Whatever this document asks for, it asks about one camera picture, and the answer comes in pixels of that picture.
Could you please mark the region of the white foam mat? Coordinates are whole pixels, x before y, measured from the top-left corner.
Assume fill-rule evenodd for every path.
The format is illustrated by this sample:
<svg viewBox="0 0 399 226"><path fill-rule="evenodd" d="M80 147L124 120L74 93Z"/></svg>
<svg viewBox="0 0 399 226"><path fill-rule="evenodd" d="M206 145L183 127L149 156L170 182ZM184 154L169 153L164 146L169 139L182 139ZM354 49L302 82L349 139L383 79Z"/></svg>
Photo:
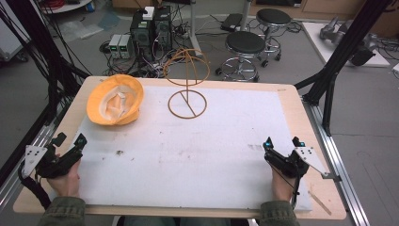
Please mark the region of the white foam mat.
<svg viewBox="0 0 399 226"><path fill-rule="evenodd" d="M91 205L257 209L271 200L263 143L294 148L275 91L147 86L136 121L84 119L80 195Z"/></svg>

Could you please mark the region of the person's left hand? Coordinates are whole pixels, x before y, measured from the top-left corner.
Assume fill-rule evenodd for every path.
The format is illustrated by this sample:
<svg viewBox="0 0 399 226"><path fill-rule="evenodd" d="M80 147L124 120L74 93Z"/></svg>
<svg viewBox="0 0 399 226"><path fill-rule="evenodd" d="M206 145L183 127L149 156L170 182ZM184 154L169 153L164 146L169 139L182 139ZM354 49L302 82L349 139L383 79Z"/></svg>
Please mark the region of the person's left hand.
<svg viewBox="0 0 399 226"><path fill-rule="evenodd" d="M50 187L56 192L58 197L80 197L80 176L78 174L79 166L80 160L71 166L66 175L47 180Z"/></svg>

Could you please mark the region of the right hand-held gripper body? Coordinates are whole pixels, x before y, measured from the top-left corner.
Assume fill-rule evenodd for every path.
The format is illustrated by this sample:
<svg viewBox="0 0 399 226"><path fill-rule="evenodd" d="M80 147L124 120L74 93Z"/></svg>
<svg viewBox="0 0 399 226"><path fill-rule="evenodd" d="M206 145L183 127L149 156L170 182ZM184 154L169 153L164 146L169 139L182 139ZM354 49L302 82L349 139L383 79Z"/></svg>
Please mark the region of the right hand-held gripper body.
<svg viewBox="0 0 399 226"><path fill-rule="evenodd" d="M274 168L281 171L286 177L303 177L309 167L318 171L323 179L340 182L341 177L328 172L322 164L313 147L295 147L291 154L283 156L272 146L264 146L264 159Z"/></svg>

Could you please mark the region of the black round stool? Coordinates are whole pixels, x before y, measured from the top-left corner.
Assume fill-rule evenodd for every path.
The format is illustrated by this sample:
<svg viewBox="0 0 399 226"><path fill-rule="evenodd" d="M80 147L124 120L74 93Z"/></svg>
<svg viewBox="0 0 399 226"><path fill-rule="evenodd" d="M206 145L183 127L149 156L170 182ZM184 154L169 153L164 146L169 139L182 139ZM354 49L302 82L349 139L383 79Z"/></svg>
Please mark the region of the black round stool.
<svg viewBox="0 0 399 226"><path fill-rule="evenodd" d="M263 40L265 42L265 59L261 65L265 68L268 65L268 59L271 54L275 54L275 60L281 58L281 44L272 36L273 32L286 27L291 21L291 17L275 8L263 8L256 13L256 20L263 26Z"/></svg>
<svg viewBox="0 0 399 226"><path fill-rule="evenodd" d="M258 82L258 70L251 59L261 56L265 48L263 39L251 32L236 31L227 36L225 46L233 57L221 63L215 74L223 75L224 80Z"/></svg>

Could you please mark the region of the black metal frame stand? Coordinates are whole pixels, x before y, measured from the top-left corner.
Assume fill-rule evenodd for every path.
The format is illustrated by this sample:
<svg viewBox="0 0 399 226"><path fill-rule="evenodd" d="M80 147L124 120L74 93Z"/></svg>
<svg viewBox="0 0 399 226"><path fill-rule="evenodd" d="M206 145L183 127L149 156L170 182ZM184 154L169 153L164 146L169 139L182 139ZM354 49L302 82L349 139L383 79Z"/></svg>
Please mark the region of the black metal frame stand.
<svg viewBox="0 0 399 226"><path fill-rule="evenodd" d="M58 105L69 106L81 88L81 81L91 76L91 73L79 69L72 60L68 61L60 53L47 25L43 22L43 15L37 12L35 1L5 1L16 16L16 20L21 24L22 32L28 41L25 41L19 34L21 29L1 9L1 4L0 19L16 36L48 83L48 105L45 116L46 120L50 122L58 118Z"/></svg>
<svg viewBox="0 0 399 226"><path fill-rule="evenodd" d="M296 89L311 85L310 91L303 96L303 100L310 105L319 105L320 98L326 95L322 128L329 137L336 78L390 2L391 0L367 0L325 66L315 75L295 84Z"/></svg>

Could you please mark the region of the orange bucket hat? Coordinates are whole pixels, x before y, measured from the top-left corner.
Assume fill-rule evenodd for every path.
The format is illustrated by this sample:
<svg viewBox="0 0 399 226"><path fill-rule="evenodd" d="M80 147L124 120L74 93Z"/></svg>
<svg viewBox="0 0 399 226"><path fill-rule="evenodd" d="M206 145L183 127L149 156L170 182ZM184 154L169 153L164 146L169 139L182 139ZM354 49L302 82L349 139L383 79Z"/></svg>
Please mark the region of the orange bucket hat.
<svg viewBox="0 0 399 226"><path fill-rule="evenodd" d="M124 125L139 117L144 89L134 77L115 74L106 78L88 96L88 118L100 125Z"/></svg>

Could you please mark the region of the brown wire hat stand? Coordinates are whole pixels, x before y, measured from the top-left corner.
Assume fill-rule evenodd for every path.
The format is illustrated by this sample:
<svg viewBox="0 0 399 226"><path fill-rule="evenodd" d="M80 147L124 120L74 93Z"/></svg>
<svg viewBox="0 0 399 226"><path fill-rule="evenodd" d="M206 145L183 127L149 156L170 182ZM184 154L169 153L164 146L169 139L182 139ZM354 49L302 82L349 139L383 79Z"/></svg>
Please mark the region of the brown wire hat stand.
<svg viewBox="0 0 399 226"><path fill-rule="evenodd" d="M180 119L191 120L202 115L207 109L206 97L193 87L203 83L210 75L210 67L205 56L198 49L179 49L163 67L163 75L181 90L173 93L168 99L169 112ZM184 64L184 75L181 80L171 78L171 67L175 63Z"/></svg>

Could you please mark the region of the grey metal post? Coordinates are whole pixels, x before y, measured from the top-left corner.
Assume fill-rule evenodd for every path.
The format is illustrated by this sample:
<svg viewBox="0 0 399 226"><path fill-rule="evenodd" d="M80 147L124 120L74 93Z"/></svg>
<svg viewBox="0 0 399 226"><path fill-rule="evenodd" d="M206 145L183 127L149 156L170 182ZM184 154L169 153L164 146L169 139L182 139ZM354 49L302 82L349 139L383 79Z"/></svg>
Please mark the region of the grey metal post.
<svg viewBox="0 0 399 226"><path fill-rule="evenodd" d="M197 57L203 57L200 49L200 44L196 36L196 0L189 0L190 2L190 31L189 39Z"/></svg>

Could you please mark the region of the wooden table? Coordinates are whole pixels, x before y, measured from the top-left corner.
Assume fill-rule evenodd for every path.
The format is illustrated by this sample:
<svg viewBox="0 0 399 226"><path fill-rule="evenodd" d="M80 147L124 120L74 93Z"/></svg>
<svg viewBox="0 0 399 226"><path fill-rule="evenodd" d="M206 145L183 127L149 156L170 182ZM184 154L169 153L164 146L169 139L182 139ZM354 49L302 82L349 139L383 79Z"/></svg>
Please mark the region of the wooden table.
<svg viewBox="0 0 399 226"><path fill-rule="evenodd" d="M59 131L67 137L66 146L72 146L81 134L80 125L87 119L86 106L88 96L92 90L101 83L101 78L92 76L88 78L72 102L64 119L59 124ZM143 79L143 88L147 86L181 87L171 84L165 79ZM244 89L275 91L282 100L282 109L288 128L294 137L300 138L306 147L313 147L316 154L321 156L322 146L317 139L316 120L305 108L297 90L291 85L265 84L265 83L237 83L222 81L205 81L195 87L198 89ZM87 210L91 215L141 215L141 216L170 216L170 217L214 217L214 218L255 218L259 214L257 209L217 209L217 208L182 208L182 207L139 207L126 205L91 205L87 203Z"/></svg>

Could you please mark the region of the wooden stick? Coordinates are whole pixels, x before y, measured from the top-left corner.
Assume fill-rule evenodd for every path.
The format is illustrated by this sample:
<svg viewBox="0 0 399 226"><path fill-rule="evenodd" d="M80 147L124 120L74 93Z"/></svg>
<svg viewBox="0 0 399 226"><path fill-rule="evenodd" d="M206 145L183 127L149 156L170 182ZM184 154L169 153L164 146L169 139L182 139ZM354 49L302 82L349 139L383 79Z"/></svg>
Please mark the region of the wooden stick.
<svg viewBox="0 0 399 226"><path fill-rule="evenodd" d="M311 191L308 191L309 195L315 200L315 202L317 202L320 207L329 215L332 215L332 212L327 208L327 206L315 195L313 194Z"/></svg>

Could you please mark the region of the person's right hand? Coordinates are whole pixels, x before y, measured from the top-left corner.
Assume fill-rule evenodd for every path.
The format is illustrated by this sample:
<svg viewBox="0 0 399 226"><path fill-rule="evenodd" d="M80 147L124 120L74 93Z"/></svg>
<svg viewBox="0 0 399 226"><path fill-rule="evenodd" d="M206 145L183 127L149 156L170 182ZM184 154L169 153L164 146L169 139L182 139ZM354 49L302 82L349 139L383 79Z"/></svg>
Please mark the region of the person's right hand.
<svg viewBox="0 0 399 226"><path fill-rule="evenodd" d="M289 202L294 195L295 178L283 175L275 167L272 168L272 192L276 201Z"/></svg>

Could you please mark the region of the grey power supply unit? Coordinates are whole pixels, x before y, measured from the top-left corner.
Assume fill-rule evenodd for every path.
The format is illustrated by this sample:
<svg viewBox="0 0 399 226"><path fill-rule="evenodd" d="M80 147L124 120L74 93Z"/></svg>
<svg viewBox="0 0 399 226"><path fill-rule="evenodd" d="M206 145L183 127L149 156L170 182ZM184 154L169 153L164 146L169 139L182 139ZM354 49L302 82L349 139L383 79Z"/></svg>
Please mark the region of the grey power supply unit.
<svg viewBox="0 0 399 226"><path fill-rule="evenodd" d="M116 34L113 35L110 42L108 43L108 47L113 58L120 58L120 50L119 50L119 43L120 43L121 35Z"/></svg>
<svg viewBox="0 0 399 226"><path fill-rule="evenodd" d="M133 45L130 35L122 35L119 42L121 58L130 58L133 54Z"/></svg>

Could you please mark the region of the black computer tower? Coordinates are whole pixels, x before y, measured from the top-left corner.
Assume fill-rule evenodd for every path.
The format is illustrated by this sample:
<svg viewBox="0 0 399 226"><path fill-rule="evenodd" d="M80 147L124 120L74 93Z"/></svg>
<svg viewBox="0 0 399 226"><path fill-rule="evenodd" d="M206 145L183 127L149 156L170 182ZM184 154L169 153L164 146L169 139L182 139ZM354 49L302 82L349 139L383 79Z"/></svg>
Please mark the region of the black computer tower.
<svg viewBox="0 0 399 226"><path fill-rule="evenodd" d="M153 21L143 19L143 10L138 10L130 26L135 52L138 57L153 61L152 45L154 41Z"/></svg>
<svg viewBox="0 0 399 226"><path fill-rule="evenodd" d="M153 21L158 48L170 50L172 48L170 6L158 7L155 10Z"/></svg>

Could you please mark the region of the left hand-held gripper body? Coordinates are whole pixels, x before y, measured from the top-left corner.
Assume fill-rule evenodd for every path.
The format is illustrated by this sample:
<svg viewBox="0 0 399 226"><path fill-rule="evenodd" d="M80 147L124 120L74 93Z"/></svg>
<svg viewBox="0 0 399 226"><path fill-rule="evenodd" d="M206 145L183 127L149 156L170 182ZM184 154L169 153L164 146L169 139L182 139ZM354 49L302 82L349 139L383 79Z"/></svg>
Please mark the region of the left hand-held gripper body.
<svg viewBox="0 0 399 226"><path fill-rule="evenodd" d="M26 178L33 170L42 178L54 179L66 175L70 168L81 159L82 151L83 145L75 144L69 151L57 156L54 144L49 144L46 147L27 145L21 176Z"/></svg>

